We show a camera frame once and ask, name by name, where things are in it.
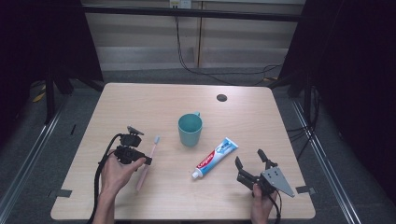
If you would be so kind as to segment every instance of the wire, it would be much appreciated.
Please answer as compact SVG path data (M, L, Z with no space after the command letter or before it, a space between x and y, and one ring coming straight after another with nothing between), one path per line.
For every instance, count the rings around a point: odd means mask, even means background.
M207 76L207 77L211 77L211 78L215 79L216 81L219 81L219 82L222 82L222 83L226 83L226 84L229 84L229 85L232 85L232 86L239 86L238 84L234 84L234 83L231 83L231 82L222 80L222 79L217 78L217 77L214 77L214 76L216 76L216 75L259 75L259 74L263 74L263 77L262 77L262 79L261 79L260 81L258 81L258 82L256 82L256 83L253 83L253 84L251 84L251 85L248 85L248 86L257 86L257 85L261 84L262 82L264 82L264 80L266 79L266 75L265 75L266 72L269 72L269 71L271 71L271 70L274 70L274 69L276 69L277 67L283 65L283 63L281 63L281 64L270 64L270 65L265 66L265 67L262 69L262 71L260 71L260 72L252 72L252 73L236 73L236 72L231 72L231 73L203 73L203 72L198 72L198 71L192 71L192 70L184 63L183 55L182 55L182 53L181 53L180 34L179 34L178 17L177 17L177 16L175 16L175 22L176 22L176 28L177 28L177 53L178 53L178 59L179 59L179 61L180 61L181 66L182 66L185 70L187 70L187 71L189 71L189 72L191 72L191 73L193 73L193 74L195 74L195 75Z
M306 129L306 126L301 127L301 128L296 128L296 129L288 129L288 130L286 130L286 132L291 133L291 132L297 132L297 131L304 130L304 129Z
M299 133L289 137L289 139L291 142L294 142L294 141L298 140L299 138L301 138L302 136L304 136L304 130L301 130Z
M304 151L305 151L305 149L306 149L306 146L307 146L308 143L311 141L312 135L314 134L314 131L315 131L316 127L317 127L318 114L319 114L319 106L320 106L320 97L318 96L318 91L317 91L316 87L315 87L315 86L312 86L312 87L311 87L311 90L312 90L312 89L313 89L313 91L314 91L314 102L313 102L313 105L314 105L314 108L315 108L315 116L314 116L314 119L313 119L312 122L311 122L311 127L310 127L310 129L307 129L307 132L308 132L308 134L309 134L309 137L308 137L308 139L306 140L306 142L305 142L303 148L300 150L300 153L299 153L298 156L297 156L297 161L298 161L298 160L300 159L300 157L303 155L303 153L304 153Z
M280 223L280 218L281 218L281 213L282 213L282 198L280 197L279 191L276 190L277 195L279 195L279 200L280 200L280 204L279 207L277 206L275 200L271 197L271 195L267 195L268 199L273 203L275 209L276 209L276 221L275 224Z
M106 164L108 156L111 154L111 153L108 154L108 151L110 150L110 148L113 145L116 138L121 137L121 136L122 136L122 133L118 133L113 137L113 139L111 139L110 143L108 144L105 154L103 155L102 159L99 161L99 165L98 165L98 168L96 169L96 173L95 173L95 179L93 181L93 209L92 209L91 217L87 221L87 224L91 224L93 222L93 218L95 217L96 208L98 205L98 196L99 196L99 177L100 177L100 174L102 173L103 167Z

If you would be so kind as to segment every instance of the hand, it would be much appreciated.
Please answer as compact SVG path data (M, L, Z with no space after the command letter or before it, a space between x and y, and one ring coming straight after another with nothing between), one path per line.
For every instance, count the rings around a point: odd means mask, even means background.
M273 207L273 203L268 197L272 197L276 202L276 194L275 191L270 196L262 197L262 190L260 189L258 184L253 185L253 205L251 207L250 218L253 224L267 224L268 217L270 216L271 209Z
M114 223L114 203L116 196L131 178L134 171L145 163L145 158L140 158L131 164L122 164L110 150L109 156L102 169L102 189L98 197L98 205L93 219L93 224Z
M115 196L128 183L134 171L145 163L146 159L140 158L131 164L122 164L117 160L114 153L112 153L113 151L110 150L108 159L102 170L101 193L107 192Z

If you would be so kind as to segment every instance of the colgate toothpaste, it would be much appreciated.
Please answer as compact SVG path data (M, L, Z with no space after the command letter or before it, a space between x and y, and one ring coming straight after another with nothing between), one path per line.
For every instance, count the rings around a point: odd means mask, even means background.
M192 178L198 176L203 177L207 174L216 164L219 163L225 156L230 152L236 150L238 145L231 141L228 137L213 150L206 158L204 158L196 167L192 173Z

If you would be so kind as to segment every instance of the human hand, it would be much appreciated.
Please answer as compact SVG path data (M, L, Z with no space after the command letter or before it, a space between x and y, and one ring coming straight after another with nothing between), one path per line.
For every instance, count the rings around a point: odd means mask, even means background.
M276 201L276 191L269 196L262 197L262 190L258 184L253 185L253 205L250 211L250 219L253 224L267 224L273 203L268 197Z
M114 150L109 151L108 159L102 170L101 193L107 192L116 196L120 189L122 189L128 183L134 171L142 166L146 159L140 158L133 163L122 164L117 160L117 157L114 155L113 151Z

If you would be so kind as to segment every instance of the gray floor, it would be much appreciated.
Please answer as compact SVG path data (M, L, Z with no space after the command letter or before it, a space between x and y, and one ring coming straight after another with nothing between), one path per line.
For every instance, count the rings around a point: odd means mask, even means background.
M206 69L210 73L256 72L258 69ZM129 72L104 72L106 82L136 82L136 83L177 83L200 85L253 85L262 79L258 75L195 75L183 69L146 70ZM51 219L50 210L55 199L48 197L51 190L60 189L68 168L75 156L78 145L100 92L94 91L78 81L73 81L75 91L71 95L57 94L57 106L64 103L59 120L44 145L34 169L28 175L21 194L12 207L6 223L58 223ZM264 81L257 86L266 86ZM273 90L276 103L287 130L300 128L293 100L302 101L302 97L290 99L286 94L288 86ZM33 88L33 99L39 88ZM0 151L0 196L4 197L12 180L17 175L27 157L29 150L39 136L46 116L45 101L26 102L22 110L17 128L12 138ZM304 147L307 137L293 137L299 132L289 132L293 149L298 153ZM357 161L348 145L340 139L330 115L322 106L318 114L316 134L326 151L327 158L338 175L346 194L356 208L361 223L396 223L396 209L387 198L384 191L376 184L370 173ZM306 185L315 189L312 201L317 211L310 220L282 220L281 223L350 223L341 209L326 175L318 162L317 156L308 144L299 160ZM65 223L85 223L73 221Z

